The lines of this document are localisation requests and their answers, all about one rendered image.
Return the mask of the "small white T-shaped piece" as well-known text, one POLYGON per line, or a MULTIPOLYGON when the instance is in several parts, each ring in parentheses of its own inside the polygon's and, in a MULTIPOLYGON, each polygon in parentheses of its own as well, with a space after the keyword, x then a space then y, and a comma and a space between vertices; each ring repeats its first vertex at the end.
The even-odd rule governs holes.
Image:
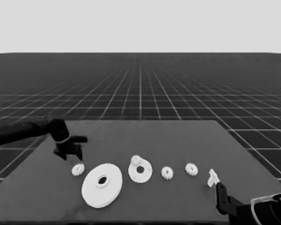
POLYGON ((220 180, 217 176, 217 173, 213 169, 211 169, 209 171, 209 174, 210 174, 210 177, 208 178, 207 185, 211 188, 213 185, 216 185, 217 183, 219 183, 220 180))

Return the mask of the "large thick white disc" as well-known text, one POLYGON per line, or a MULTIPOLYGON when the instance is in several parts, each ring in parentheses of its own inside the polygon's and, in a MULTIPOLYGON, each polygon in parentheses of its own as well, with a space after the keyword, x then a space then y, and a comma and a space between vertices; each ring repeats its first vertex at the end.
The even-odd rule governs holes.
POLYGON ((103 163, 91 170, 84 178, 81 195, 87 205, 103 208, 111 204, 120 194, 123 176, 120 168, 103 163))

